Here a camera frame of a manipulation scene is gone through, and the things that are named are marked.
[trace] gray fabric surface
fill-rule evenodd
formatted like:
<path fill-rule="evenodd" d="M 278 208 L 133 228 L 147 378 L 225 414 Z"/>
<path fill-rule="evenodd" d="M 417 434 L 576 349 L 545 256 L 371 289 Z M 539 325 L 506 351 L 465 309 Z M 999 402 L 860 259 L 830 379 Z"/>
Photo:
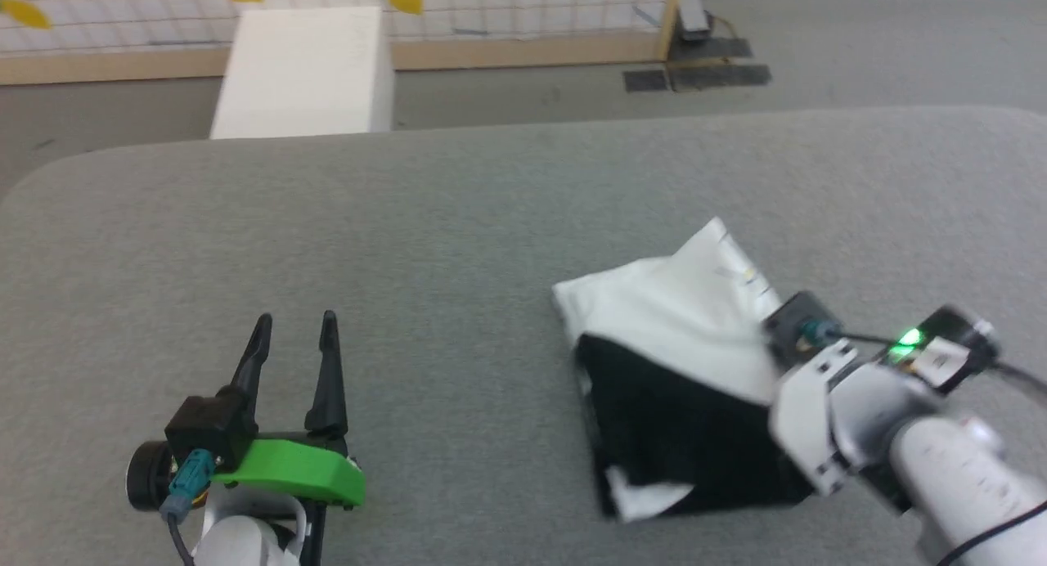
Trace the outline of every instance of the gray fabric surface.
<path fill-rule="evenodd" d="M 854 331 L 964 301 L 1039 368 L 1044 138 L 1027 112 L 897 109 L 52 163 L 0 207 L 3 562 L 175 563 L 124 498 L 132 451 L 229 379 L 266 310 L 259 422 L 298 427 L 333 309 L 370 492 L 330 517 L 326 564 L 916 564 L 915 520 L 857 481 L 788 511 L 602 521 L 550 286 L 670 253 L 721 216 L 779 293 L 816 290 Z M 1047 459 L 1032 403 L 987 379 L 955 399 L 1019 467 Z"/>

